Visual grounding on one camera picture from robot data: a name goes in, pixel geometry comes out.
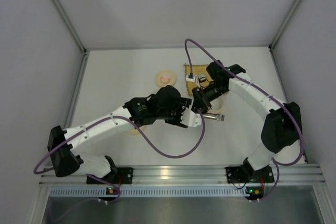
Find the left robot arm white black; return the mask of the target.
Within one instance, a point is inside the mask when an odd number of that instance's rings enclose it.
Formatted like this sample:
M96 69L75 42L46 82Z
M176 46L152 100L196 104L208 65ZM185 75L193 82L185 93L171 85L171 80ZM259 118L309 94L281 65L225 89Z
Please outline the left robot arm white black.
M135 127L151 125L156 120L184 127L182 115L191 105L173 86L160 88L148 97L137 97L115 111L87 124L68 129L55 126L50 131L47 149L57 177L74 173L93 175L113 181L118 170L110 156L96 156L88 148L113 135Z

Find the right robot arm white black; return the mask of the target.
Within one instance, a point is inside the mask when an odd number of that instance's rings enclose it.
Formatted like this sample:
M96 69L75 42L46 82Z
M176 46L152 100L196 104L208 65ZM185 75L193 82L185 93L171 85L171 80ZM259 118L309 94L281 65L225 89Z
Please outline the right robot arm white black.
M261 143L242 165L227 168L228 182L252 183L266 178L272 159L302 136L299 105L285 103L262 90L240 65L225 68L220 61L214 61L206 71L212 81L206 88L192 90L193 112L205 114L211 109L213 100L230 91L245 101L264 122Z

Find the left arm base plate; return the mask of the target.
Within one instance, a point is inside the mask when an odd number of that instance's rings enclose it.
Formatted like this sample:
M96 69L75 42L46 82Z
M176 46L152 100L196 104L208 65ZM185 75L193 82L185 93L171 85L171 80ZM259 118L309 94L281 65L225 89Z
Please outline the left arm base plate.
M99 180L87 176L86 184L98 185L98 184L132 184L133 180L133 168L131 167L117 167L116 172L110 172Z

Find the metal tongs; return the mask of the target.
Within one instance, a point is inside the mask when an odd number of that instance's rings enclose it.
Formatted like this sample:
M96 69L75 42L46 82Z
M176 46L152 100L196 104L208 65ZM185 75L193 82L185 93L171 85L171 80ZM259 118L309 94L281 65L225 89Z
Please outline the metal tongs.
M205 119L216 120L220 122L223 122L225 119L225 116L223 114L213 114L213 113L204 113L203 117Z

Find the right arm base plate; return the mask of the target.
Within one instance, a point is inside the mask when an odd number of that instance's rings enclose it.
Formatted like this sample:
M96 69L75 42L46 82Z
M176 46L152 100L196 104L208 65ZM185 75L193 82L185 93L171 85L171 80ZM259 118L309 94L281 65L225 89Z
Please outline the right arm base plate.
M266 166L261 170L253 170L247 168L244 165L240 166L228 166L225 168L227 175L227 182L229 184L244 184L244 183L261 183L263 179L264 183L273 183L275 178L270 166Z

